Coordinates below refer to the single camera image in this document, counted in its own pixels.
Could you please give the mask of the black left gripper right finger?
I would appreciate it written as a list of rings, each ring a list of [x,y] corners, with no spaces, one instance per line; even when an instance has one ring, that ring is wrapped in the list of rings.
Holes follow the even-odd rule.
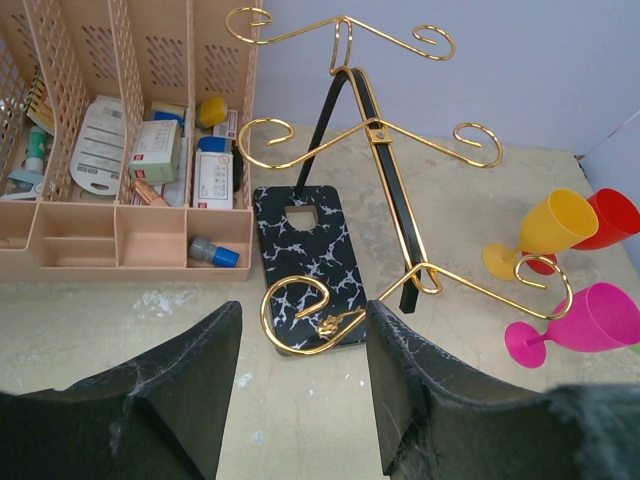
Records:
[[[380,301],[366,351],[382,470],[391,479],[636,479],[639,387],[542,393],[462,362]]]

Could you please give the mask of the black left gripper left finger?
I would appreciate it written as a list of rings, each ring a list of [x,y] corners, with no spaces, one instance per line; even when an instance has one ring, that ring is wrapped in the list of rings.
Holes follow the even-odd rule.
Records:
[[[241,335],[228,301],[65,390],[2,393],[2,478],[215,478]]]

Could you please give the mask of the pink plastic wine glass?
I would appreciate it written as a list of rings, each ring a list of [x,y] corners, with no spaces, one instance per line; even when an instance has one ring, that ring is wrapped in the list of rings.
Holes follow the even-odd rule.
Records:
[[[630,347],[639,343],[639,308],[621,288],[598,282],[575,294],[568,313],[550,321],[545,333],[514,322],[504,340],[511,358],[527,368],[545,362],[547,341],[583,353]]]

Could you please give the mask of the yellow plastic wine glass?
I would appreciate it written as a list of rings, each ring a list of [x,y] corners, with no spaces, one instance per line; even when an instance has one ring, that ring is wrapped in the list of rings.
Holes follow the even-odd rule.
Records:
[[[556,189],[524,217],[516,247],[488,244],[482,260],[493,276],[510,281],[520,253],[556,254],[592,237],[598,228],[595,210],[585,198],[570,189]]]

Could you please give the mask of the red plastic wine glass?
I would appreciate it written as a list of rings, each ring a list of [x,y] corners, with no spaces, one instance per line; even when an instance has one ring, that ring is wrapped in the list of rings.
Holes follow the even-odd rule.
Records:
[[[569,249],[599,250],[619,243],[639,232],[639,210],[631,200],[619,191],[603,188],[585,199],[595,210],[599,220],[599,228],[592,237]],[[544,256],[554,259],[556,254]]]

